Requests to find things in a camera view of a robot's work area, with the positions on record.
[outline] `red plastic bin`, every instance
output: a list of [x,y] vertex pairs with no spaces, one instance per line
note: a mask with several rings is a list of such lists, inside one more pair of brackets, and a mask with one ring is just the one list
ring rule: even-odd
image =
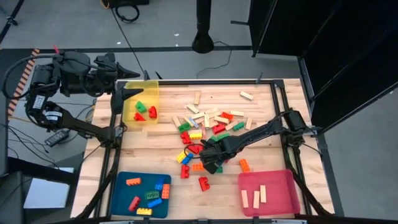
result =
[[[247,217],[300,213],[300,202],[290,170],[241,173],[238,185],[241,205],[241,190],[248,192],[249,208],[243,208],[242,205]],[[266,186],[267,202],[259,202],[259,209],[256,209],[253,208],[253,197],[255,190],[260,191],[260,185]]]

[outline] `wooden tabletop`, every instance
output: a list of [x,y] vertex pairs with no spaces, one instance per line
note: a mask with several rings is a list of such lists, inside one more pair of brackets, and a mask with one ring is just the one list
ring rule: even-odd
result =
[[[299,110],[305,122],[310,124],[307,104],[299,79],[285,79],[285,89],[289,106]],[[254,96],[249,101],[239,95],[245,91]],[[241,173],[239,159],[245,158],[254,171],[285,169],[280,137],[272,136],[245,148],[235,158],[223,166],[223,174],[211,175],[206,172],[191,172],[188,179],[180,178],[181,165],[175,160],[184,145],[178,129],[172,122],[172,116],[192,115],[187,104],[192,104],[195,93],[201,92],[198,109],[205,111],[218,108],[220,111],[243,111],[245,116],[236,117],[237,121],[245,121],[253,117],[252,129],[265,124],[275,116],[269,85],[167,85],[160,86],[159,123],[142,128],[129,128],[124,133],[119,171],[146,172],[169,174],[172,176],[170,188],[169,215],[166,219],[229,219],[247,218],[243,215],[238,190],[238,174]],[[278,92],[279,104],[283,111],[282,98]],[[111,116],[110,96],[98,98],[93,115],[93,124],[105,127],[109,125]],[[231,132],[237,135],[246,130]],[[305,136],[306,144],[317,148],[316,140]],[[87,143],[85,156],[99,145],[95,139]],[[104,149],[94,152],[82,165],[80,178],[73,202],[71,217],[77,216],[91,200],[98,189]],[[329,211],[333,205],[326,183],[320,156],[314,150],[301,147],[301,160],[308,188],[318,201]],[[208,177],[210,190],[202,192],[198,184],[199,176]],[[296,186],[302,213],[304,211],[300,189]],[[101,215],[106,213],[108,191],[103,197]],[[272,217],[292,217],[293,215],[275,215]],[[116,217],[113,219],[142,219],[140,217]]]

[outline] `green lego brick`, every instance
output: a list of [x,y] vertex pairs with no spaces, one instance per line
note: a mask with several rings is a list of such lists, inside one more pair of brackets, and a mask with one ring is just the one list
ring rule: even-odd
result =
[[237,125],[233,126],[234,131],[242,129],[244,127],[244,122],[239,122]]
[[225,137],[228,137],[228,136],[229,136],[229,133],[219,134],[219,135],[217,135],[217,139],[218,139],[218,140],[221,140],[221,139],[223,139],[223,138],[225,138]]
[[214,141],[218,141],[217,136],[212,136],[210,139],[214,140]]
[[181,124],[181,126],[178,127],[178,130],[180,133],[183,133],[184,131],[188,131],[191,128],[189,123]]
[[217,174],[222,174],[222,173],[223,173],[223,167],[219,167],[219,168],[216,170],[216,173],[217,173]]
[[155,198],[159,198],[159,192],[158,191],[150,191],[150,192],[145,192],[145,199],[149,200],[149,199],[155,199]]
[[141,103],[141,101],[138,101],[136,104],[136,108],[140,113],[146,112],[147,108],[144,106],[143,103]]

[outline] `yellow plastic bin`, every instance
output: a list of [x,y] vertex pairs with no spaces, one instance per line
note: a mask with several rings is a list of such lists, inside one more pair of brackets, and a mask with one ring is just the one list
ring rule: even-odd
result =
[[[122,117],[124,124],[130,127],[157,124],[157,120],[159,118],[159,82],[155,80],[131,81],[126,83],[125,88],[142,88],[144,91],[124,101]],[[146,112],[138,112],[136,109],[136,104],[138,101],[144,104],[147,109]],[[151,106],[155,106],[156,108],[156,118],[149,117],[148,110]],[[135,121],[134,116],[136,113],[141,114],[141,116],[145,118],[145,121]]]

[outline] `concrete floor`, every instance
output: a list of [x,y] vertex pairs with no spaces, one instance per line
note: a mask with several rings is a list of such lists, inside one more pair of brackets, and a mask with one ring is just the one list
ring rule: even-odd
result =
[[[10,5],[11,0],[2,1]],[[231,25],[230,20],[246,21],[250,0],[215,0],[211,18],[210,35],[214,41],[229,45],[251,45],[246,26]],[[139,7],[141,16],[133,24],[121,26],[133,47],[190,46],[196,30],[194,0],[151,0],[148,6]],[[128,47],[111,11],[105,10],[97,0],[25,0],[16,17],[18,27],[11,27],[0,48],[121,48]],[[251,58],[251,51],[234,51],[229,65],[202,73],[199,78],[300,78],[297,59],[294,57]],[[149,75],[155,71],[163,78],[196,78],[205,67],[225,63],[228,51],[214,51],[200,55],[195,52],[140,52],[138,59]],[[98,54],[89,54],[95,58]],[[118,53],[116,60],[128,69],[140,72],[132,53]],[[66,98],[56,94],[55,102],[90,104],[89,96]],[[398,180],[394,176],[394,162],[398,160],[394,137],[398,122],[398,94],[387,95],[373,105],[352,116],[326,133],[331,162],[345,215],[348,217],[389,218],[398,220],[394,208],[398,206]],[[67,106],[72,114],[78,114],[84,106]],[[14,116],[25,118],[22,103]],[[47,134],[32,124],[12,120],[11,126],[23,129],[30,136],[43,142]],[[77,168],[86,140],[74,141],[48,148],[48,156],[62,166]],[[9,145],[22,159],[48,165],[20,143]],[[29,223],[65,220],[70,205],[56,211],[27,211]]]

